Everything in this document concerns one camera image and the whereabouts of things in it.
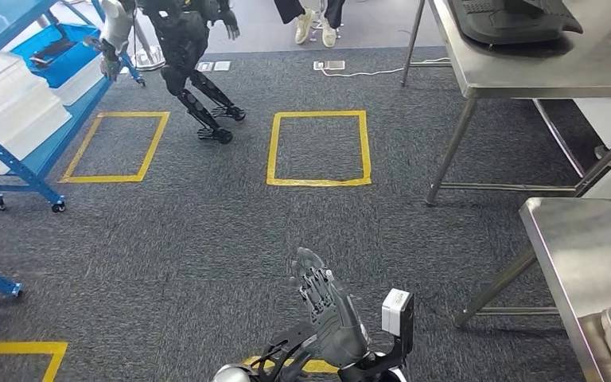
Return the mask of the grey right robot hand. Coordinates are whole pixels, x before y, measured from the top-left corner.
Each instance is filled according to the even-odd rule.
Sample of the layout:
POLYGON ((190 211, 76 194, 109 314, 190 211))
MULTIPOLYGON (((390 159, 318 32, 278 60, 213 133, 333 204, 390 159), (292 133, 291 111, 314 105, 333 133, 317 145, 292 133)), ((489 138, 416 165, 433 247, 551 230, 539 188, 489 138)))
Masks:
POLYGON ((368 335, 344 284, 320 256, 299 247, 291 261, 297 287, 314 328, 318 354, 332 366, 344 368, 369 354, 368 335))

